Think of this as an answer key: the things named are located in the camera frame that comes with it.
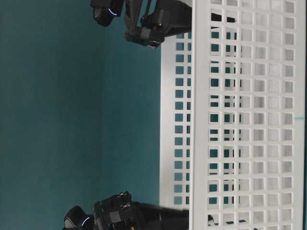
robotic arm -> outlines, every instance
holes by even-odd
[[[157,0],[154,12],[149,14],[152,0],[148,0],[146,12],[138,25],[143,0],[91,0],[94,19],[102,26],[109,26],[115,17],[120,17],[124,1],[126,3],[127,41],[156,49],[165,37],[191,32],[192,8],[178,0]],[[212,13],[214,21],[221,15]]]

square hole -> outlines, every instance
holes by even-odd
[[[290,1],[285,1],[284,2],[284,11],[287,13],[294,13],[295,6],[294,6],[294,2],[290,2]]]
[[[257,8],[267,10],[268,9],[268,1],[267,0],[257,0]]]
[[[294,76],[294,67],[293,66],[284,66],[284,76],[293,77]]]
[[[218,157],[218,147],[210,147],[209,148],[209,158],[217,158]]]
[[[219,95],[210,95],[209,103],[210,107],[219,107],[220,97]]]
[[[253,14],[250,12],[242,12],[242,24],[253,24]]]
[[[211,0],[211,4],[222,4],[222,0]]]
[[[281,221],[289,221],[292,219],[292,209],[282,209]]]
[[[181,184],[175,184],[174,185],[174,193],[182,193],[182,185]]]
[[[278,221],[278,210],[268,210],[268,222]]]
[[[272,27],[280,28],[282,26],[282,17],[278,14],[271,15],[271,25]]]
[[[238,30],[237,28],[226,28],[226,39],[227,40],[237,40]]]
[[[239,196],[239,207],[249,207],[249,196],[247,195]]]
[[[219,141],[219,130],[218,129],[210,129],[209,140]]]
[[[267,42],[267,32],[256,30],[256,42]]]
[[[257,13],[257,25],[261,25],[261,26],[268,25],[268,17],[266,14]]]
[[[224,146],[224,158],[235,157],[235,147],[234,146]]]
[[[251,73],[251,64],[241,62],[241,72],[240,74],[250,75]]]
[[[284,18],[284,27],[286,29],[294,29],[295,28],[294,18],[285,17]]]
[[[264,162],[254,162],[254,174],[264,173]]]
[[[253,179],[254,190],[263,190],[264,189],[264,180],[263,178],[254,178]]]
[[[284,59],[285,59],[285,61],[294,61],[294,50],[285,49],[284,50]]]
[[[240,96],[240,108],[250,108],[250,97],[249,96]]]
[[[183,74],[184,67],[183,66],[176,66],[176,74]]]
[[[175,133],[183,133],[183,126],[175,126]]]
[[[278,157],[278,146],[268,145],[268,157]]]
[[[224,123],[234,124],[235,123],[235,114],[234,113],[224,113]]]
[[[249,174],[249,163],[248,162],[239,163],[239,174]]]
[[[237,0],[227,0],[227,6],[238,6]]]
[[[278,178],[268,178],[268,189],[269,190],[279,189]]]
[[[248,158],[249,157],[249,146],[240,145],[239,146],[239,157]]]
[[[270,76],[275,76],[278,77],[279,76],[279,72],[280,72],[280,66],[279,65],[275,65],[275,64],[270,64],[270,69],[269,69],[269,74]]]
[[[223,214],[223,220],[224,220],[225,226],[234,224],[235,214],[234,213],[224,213]]]
[[[252,30],[242,29],[241,33],[242,33],[241,37],[242,41],[248,41],[248,42],[252,41]]]
[[[282,11],[281,0],[272,0],[272,10],[279,12]]]
[[[271,43],[273,44],[281,44],[282,42],[282,34],[281,32],[271,31]]]
[[[219,122],[219,114],[211,113],[210,114],[210,123]]]
[[[265,75],[265,64],[255,64],[255,75]]]
[[[290,141],[293,139],[293,133],[291,129],[283,129],[283,141]]]
[[[223,191],[229,192],[235,190],[235,181],[234,180],[223,180]]]
[[[184,43],[183,42],[177,42],[176,43],[176,50],[184,50]]]
[[[211,61],[210,62],[210,73],[219,73],[220,72],[220,62]]]
[[[219,88],[219,79],[218,78],[210,78],[210,88],[216,90]]]
[[[218,163],[209,163],[208,175],[218,175]]]
[[[248,224],[248,223],[249,223],[249,213],[239,212],[239,224]]]
[[[253,7],[253,1],[252,0],[242,0],[242,7]]]
[[[249,129],[239,129],[239,140],[249,141]]]
[[[250,113],[240,113],[239,114],[239,123],[242,125],[250,124]]]
[[[240,80],[240,91],[250,91],[250,80]]]
[[[211,27],[211,38],[220,39],[222,34],[222,29],[220,27]]]
[[[264,206],[264,195],[254,195],[253,204],[254,204],[254,207]]]
[[[265,81],[264,80],[254,80],[254,90],[256,92],[265,91]]]
[[[225,46],[225,56],[226,57],[236,57],[236,46],[226,45]]]
[[[279,114],[278,113],[269,113],[269,125],[278,125],[279,124]]]
[[[254,157],[264,157],[264,147],[262,145],[254,145]]]
[[[283,145],[283,157],[292,157],[292,145]]]
[[[211,9],[211,21],[221,22],[222,21],[222,11],[218,9]]]
[[[294,45],[294,34],[284,34],[284,43],[286,45]]]
[[[256,47],[256,58],[266,59],[266,48],[265,47]]]
[[[292,188],[292,177],[283,177],[282,178],[282,188]]]
[[[251,58],[251,47],[250,46],[241,46],[241,57]]]
[[[268,162],[268,173],[278,173],[278,161]]]
[[[249,179],[238,180],[239,191],[249,191]]]
[[[236,80],[235,79],[225,79],[225,90],[234,91],[236,90]]]
[[[269,109],[279,108],[279,97],[269,97]]]
[[[236,106],[235,96],[224,96],[224,107],[234,108]]]
[[[254,124],[255,125],[263,125],[264,124],[264,114],[254,113]]]
[[[235,164],[234,163],[224,163],[223,173],[224,175],[235,174]]]
[[[265,107],[265,100],[264,97],[254,97],[254,107],[255,108],[264,108]]]
[[[283,114],[284,125],[292,125],[293,124],[292,120],[293,120],[292,114]]]
[[[292,161],[283,161],[282,166],[283,173],[292,173]]]
[[[174,197],[174,205],[182,205],[182,197],[181,196],[175,196]]]
[[[218,226],[219,225],[219,214],[208,215],[208,226]]]
[[[208,210],[218,209],[219,208],[219,198],[218,197],[209,197],[208,198]]]
[[[281,50],[280,48],[270,48],[270,59],[279,61],[281,60]]]
[[[228,23],[237,23],[238,22],[238,12],[237,11],[226,11],[227,22]]]
[[[225,62],[225,73],[235,74],[236,73],[236,63],[235,62]]]
[[[182,173],[180,172],[174,173],[174,181],[182,181]]]
[[[269,81],[269,92],[279,92],[279,81],[278,80]]]
[[[283,108],[284,109],[292,109],[293,108],[293,99],[291,97],[283,98]]]
[[[183,54],[176,54],[176,62],[183,62],[184,56]]]
[[[221,55],[220,44],[211,44],[210,55],[211,56],[220,56]]]
[[[281,227],[281,230],[292,230],[291,224],[282,225]]]
[[[254,223],[264,222],[264,211],[254,211]]]
[[[208,192],[217,192],[219,181],[208,181]]]
[[[284,81],[283,82],[283,92],[292,93],[293,92],[293,82]]]
[[[282,205],[292,204],[292,193],[282,193]]]
[[[278,141],[279,140],[279,130],[269,129],[268,130],[268,141]]]

white plastic crate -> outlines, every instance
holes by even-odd
[[[306,2],[193,5],[193,39],[162,46],[160,204],[194,230],[302,229]]]

teal surface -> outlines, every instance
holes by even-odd
[[[158,202],[160,50],[126,43],[119,20],[0,1],[0,229],[61,229],[123,190]]]

